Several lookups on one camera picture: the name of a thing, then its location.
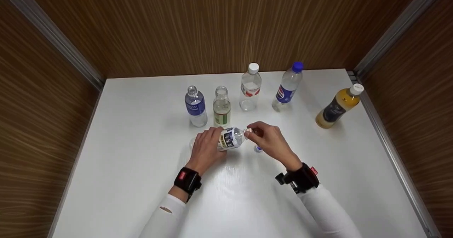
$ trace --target clear plastic bottle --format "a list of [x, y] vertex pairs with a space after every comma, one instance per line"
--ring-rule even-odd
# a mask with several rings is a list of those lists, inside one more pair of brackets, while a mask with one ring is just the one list
[[239, 106], [246, 112], [254, 110], [258, 103], [259, 90], [263, 81], [258, 70], [259, 65], [251, 63], [248, 71], [241, 77], [242, 94], [239, 96]]
[[205, 126], [207, 123], [206, 105], [203, 94], [196, 86], [189, 86], [184, 98], [187, 112], [190, 114], [190, 121], [196, 127]]
[[231, 120], [231, 103], [228, 99], [228, 89], [225, 86], [216, 88], [216, 98], [212, 104], [214, 109], [214, 126], [228, 126]]
[[[220, 133], [217, 149], [219, 151], [226, 151], [228, 149], [238, 148], [244, 141], [247, 140], [247, 137], [244, 135], [246, 131], [253, 132], [251, 128], [241, 130], [237, 127], [230, 127], [224, 129]], [[192, 150], [192, 148], [194, 147], [194, 142], [195, 138], [192, 138], [189, 143], [190, 150]]]
[[304, 64], [301, 62], [294, 62], [293, 67], [287, 70], [282, 77], [277, 95], [272, 101], [272, 108], [276, 112], [280, 112], [288, 105], [291, 98], [293, 98], [299, 83], [302, 80], [302, 70], [304, 70]]

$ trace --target hand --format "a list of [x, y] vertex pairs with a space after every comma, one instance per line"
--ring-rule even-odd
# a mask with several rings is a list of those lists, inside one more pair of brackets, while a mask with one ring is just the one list
[[222, 127], [211, 127], [197, 135], [192, 155], [186, 164], [187, 168], [197, 171], [202, 176], [215, 162], [227, 155], [226, 151], [217, 150], [222, 130]]
[[270, 157], [280, 161], [287, 170], [296, 171], [302, 167], [299, 157], [291, 150], [280, 128], [257, 121], [247, 126], [253, 133], [245, 132], [245, 136], [256, 143]]

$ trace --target metal frame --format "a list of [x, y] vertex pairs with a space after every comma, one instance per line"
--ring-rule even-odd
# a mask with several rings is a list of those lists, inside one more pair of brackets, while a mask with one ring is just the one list
[[[348, 72], [349, 78], [352, 83], [361, 83], [361, 81], [354, 75], [353, 72]], [[422, 201], [417, 188], [415, 188], [414, 183], [412, 182], [411, 177], [409, 176], [406, 168], [404, 167], [403, 161], [398, 155], [398, 151], [392, 143], [392, 140], [387, 133], [387, 130], [382, 123], [382, 120], [379, 117], [374, 105], [369, 98], [367, 91], [363, 91], [360, 95], [360, 101], [365, 108], [365, 111], [368, 114], [369, 120], [373, 124], [373, 127], [376, 131], [377, 136], [379, 137], [382, 146], [384, 146], [385, 152], [389, 157], [390, 162], [392, 163], [393, 169], [398, 176], [398, 179], [401, 182], [401, 185], [406, 192], [406, 195], [414, 208], [415, 214], [419, 219], [420, 224], [425, 231], [427, 238], [442, 238], [437, 229], [434, 221], [432, 220], [431, 215], [426, 209], [424, 202]]]
[[406, 30], [419, 18], [436, 0], [412, 0], [401, 15], [382, 35], [379, 41], [370, 49], [364, 58], [354, 68], [354, 72], [362, 77], [376, 62], [396, 43]]
[[99, 91], [104, 78], [94, 69], [69, 39], [52, 22], [35, 0], [9, 0]]
[[102, 95], [102, 92], [99, 92], [99, 95], [97, 96], [96, 104], [94, 104], [93, 112], [91, 113], [90, 120], [88, 122], [88, 125], [86, 126], [84, 138], [82, 139], [82, 142], [80, 143], [79, 151], [77, 152], [76, 159], [74, 160], [73, 167], [71, 168], [71, 173], [69, 174], [68, 181], [66, 182], [66, 186], [64, 188], [63, 194], [61, 195], [60, 203], [58, 204], [57, 211], [55, 212], [55, 215], [53, 216], [52, 225], [50, 226], [50, 230], [47, 233], [47, 238], [52, 238], [53, 233], [55, 233], [55, 228], [57, 227], [58, 218], [60, 217], [61, 210], [63, 209], [63, 204], [64, 204], [64, 201], [66, 200], [66, 196], [68, 196], [69, 186], [71, 185], [71, 181], [73, 180], [74, 172], [76, 171], [77, 163], [79, 162], [81, 152], [84, 149], [84, 144], [85, 144], [86, 138], [88, 136], [88, 132], [90, 131], [91, 123], [92, 123], [94, 115], [96, 113], [97, 105], [99, 104], [101, 95]]

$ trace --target red tag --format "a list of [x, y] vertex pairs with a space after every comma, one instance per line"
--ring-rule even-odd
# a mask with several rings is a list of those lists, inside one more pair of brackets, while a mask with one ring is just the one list
[[314, 173], [314, 175], [317, 175], [317, 170], [314, 167], [311, 167], [310, 170]]
[[179, 174], [179, 177], [178, 177], [178, 178], [179, 178], [180, 180], [184, 180], [184, 177], [186, 177], [186, 172], [181, 172], [181, 173]]

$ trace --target person's left hand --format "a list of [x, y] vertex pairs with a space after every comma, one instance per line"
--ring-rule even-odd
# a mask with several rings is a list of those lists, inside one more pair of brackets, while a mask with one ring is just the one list
[[197, 171], [202, 176], [215, 162], [227, 155], [226, 151], [217, 150], [222, 130], [222, 127], [211, 127], [197, 135], [192, 155], [186, 164], [187, 168]]

